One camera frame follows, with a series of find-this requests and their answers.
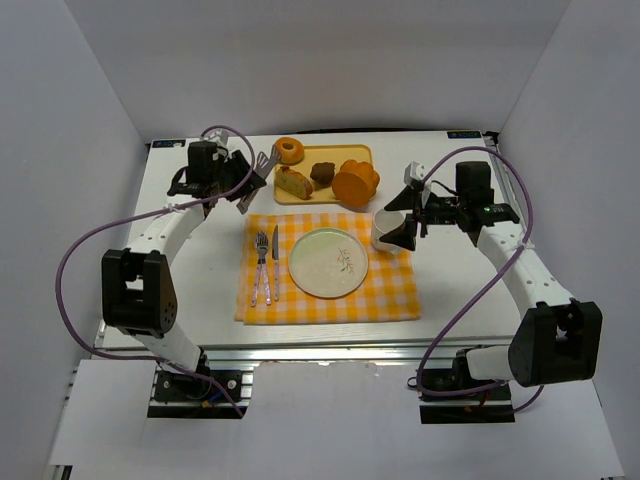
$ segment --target mug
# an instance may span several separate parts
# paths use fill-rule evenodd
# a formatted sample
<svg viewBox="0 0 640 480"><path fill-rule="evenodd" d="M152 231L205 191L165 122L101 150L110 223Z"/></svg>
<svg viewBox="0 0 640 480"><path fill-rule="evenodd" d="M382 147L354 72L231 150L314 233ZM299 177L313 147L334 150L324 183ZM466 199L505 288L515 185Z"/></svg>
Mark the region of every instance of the mug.
<svg viewBox="0 0 640 480"><path fill-rule="evenodd" d="M371 222L371 243L376 250L382 252L397 253L400 247L380 241L380 237L391 230L395 230L404 222L404 215L401 212L387 212L378 210Z"/></svg>

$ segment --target white wall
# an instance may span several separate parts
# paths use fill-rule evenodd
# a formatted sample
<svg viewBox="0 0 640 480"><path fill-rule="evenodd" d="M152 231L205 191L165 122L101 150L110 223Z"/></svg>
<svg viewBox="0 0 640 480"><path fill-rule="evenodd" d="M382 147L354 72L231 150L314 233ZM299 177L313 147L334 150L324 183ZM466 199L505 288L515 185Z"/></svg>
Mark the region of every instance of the white wall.
<svg viewBox="0 0 640 480"><path fill-rule="evenodd" d="M40 479L80 351L53 282L66 247L131 210L144 145L62 0L0 2L0 476ZM84 338L100 318L100 257L72 259L69 310Z"/></svg>
<svg viewBox="0 0 640 480"><path fill-rule="evenodd" d="M66 0L145 139L504 125L569 0Z"/></svg>
<svg viewBox="0 0 640 480"><path fill-rule="evenodd" d="M596 387L640 478L640 3L574 0L500 137L537 213L539 252L604 312Z"/></svg>

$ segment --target ceramic plate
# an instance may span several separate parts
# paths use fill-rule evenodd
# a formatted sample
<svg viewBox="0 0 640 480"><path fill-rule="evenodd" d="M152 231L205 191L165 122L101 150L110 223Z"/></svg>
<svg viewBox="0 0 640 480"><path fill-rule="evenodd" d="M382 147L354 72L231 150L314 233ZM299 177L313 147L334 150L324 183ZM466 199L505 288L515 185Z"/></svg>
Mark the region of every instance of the ceramic plate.
<svg viewBox="0 0 640 480"><path fill-rule="evenodd" d="M369 258L360 241L337 228L306 233L289 254L289 273L296 285L321 298L342 297L360 286Z"/></svg>

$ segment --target pastry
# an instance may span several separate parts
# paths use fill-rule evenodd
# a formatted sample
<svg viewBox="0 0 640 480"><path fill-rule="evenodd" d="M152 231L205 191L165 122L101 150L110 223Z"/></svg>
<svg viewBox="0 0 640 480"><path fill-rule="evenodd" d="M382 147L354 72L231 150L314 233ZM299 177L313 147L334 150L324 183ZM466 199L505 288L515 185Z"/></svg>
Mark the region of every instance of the pastry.
<svg viewBox="0 0 640 480"><path fill-rule="evenodd" d="M282 167L276 172L276 187L302 200L309 200L313 193L313 187L307 177L289 167Z"/></svg>
<svg viewBox="0 0 640 480"><path fill-rule="evenodd" d="M331 183L333 194L350 207L362 207L376 194L380 175L368 162L347 160Z"/></svg>
<svg viewBox="0 0 640 480"><path fill-rule="evenodd" d="M285 165L294 165L304 158L304 147L295 138L281 137L275 145L280 151L280 162Z"/></svg>
<svg viewBox="0 0 640 480"><path fill-rule="evenodd" d="M312 180L318 182L323 187L328 187L333 181L335 175L336 165L331 162L316 163L311 168L311 174L309 175Z"/></svg>

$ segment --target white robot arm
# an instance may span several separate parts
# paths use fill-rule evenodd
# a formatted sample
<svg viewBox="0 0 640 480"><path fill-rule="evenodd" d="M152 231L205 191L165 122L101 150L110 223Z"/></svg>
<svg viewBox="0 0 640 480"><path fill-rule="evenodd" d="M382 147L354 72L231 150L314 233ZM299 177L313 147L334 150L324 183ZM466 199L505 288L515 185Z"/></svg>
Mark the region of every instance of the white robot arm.
<svg viewBox="0 0 640 480"><path fill-rule="evenodd" d="M244 213L255 192L266 185L274 162L259 156L258 169L227 200L240 200ZM209 215L215 202L206 201L236 186L249 171L239 151L229 152L219 139L193 142L188 166L171 182L167 206L205 199L205 203L173 208L154 218L138 238L122 250L102 257L102 310L105 323L135 337L155 355L189 371L205 368L206 356L176 323L178 300L169 267L191 232Z"/></svg>
<svg viewBox="0 0 640 480"><path fill-rule="evenodd" d="M428 225L458 225L472 243L502 270L521 246L524 230L508 204L495 204L491 169L486 162L456 164L452 197L435 195L424 184L427 169L415 162L405 170L404 190L386 210L410 210L403 225L381 241L415 250L416 236ZM458 352L448 385L441 391L465 390L494 380L516 380L522 386L584 380L595 373L602 313L593 302L578 302L551 275L537 253L525 245L502 277L522 322L509 346L478 347Z"/></svg>

